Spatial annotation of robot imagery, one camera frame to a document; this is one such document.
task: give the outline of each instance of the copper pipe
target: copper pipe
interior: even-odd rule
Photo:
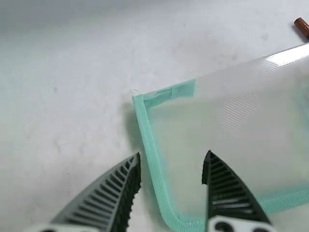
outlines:
[[[309,40],[309,25],[302,18],[298,18],[297,20],[295,20],[294,24]]]

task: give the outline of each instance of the dust speck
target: dust speck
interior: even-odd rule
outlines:
[[[263,35],[261,36],[261,39],[264,40],[264,41],[267,41],[268,38],[269,38],[269,35],[268,35],[267,33],[265,33],[265,34],[263,34]]]

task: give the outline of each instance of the green protective edge strip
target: green protective edge strip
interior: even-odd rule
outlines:
[[[146,152],[147,162],[154,185],[155,195],[160,213],[165,223],[176,232],[202,232],[205,229],[204,220],[182,221],[177,212],[174,212],[172,201],[164,181],[163,170],[160,165],[154,135],[148,119],[143,95],[132,98],[139,123],[140,133]],[[283,193],[275,193],[258,197],[266,214],[278,213],[309,202],[309,186],[299,187]]]

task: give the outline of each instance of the teal rubber edge guard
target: teal rubber edge guard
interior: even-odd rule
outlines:
[[[150,108],[178,97],[192,97],[196,81],[196,79],[193,79],[156,92],[144,94],[144,105],[146,108]]]
[[[159,95],[152,94],[152,96],[154,98],[151,98],[150,95],[138,95],[133,97],[133,102],[160,213],[165,223],[176,232],[203,232],[205,230],[205,220],[194,218],[184,220],[178,212],[174,211],[173,201],[160,163],[158,147],[155,144],[147,114],[148,108],[159,105],[167,101],[168,98],[162,98],[165,99],[162,101],[162,99],[158,100],[159,98],[156,98]],[[155,99],[154,103],[148,103],[146,107],[145,102],[149,102],[150,99]],[[257,199],[265,213],[270,215],[308,203],[309,186],[297,187],[285,192],[258,197]]]

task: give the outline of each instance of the white table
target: white table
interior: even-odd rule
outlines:
[[[132,93],[300,45],[299,16],[307,0],[2,1],[0,231],[48,222],[142,151]],[[129,230],[169,231],[142,174]]]

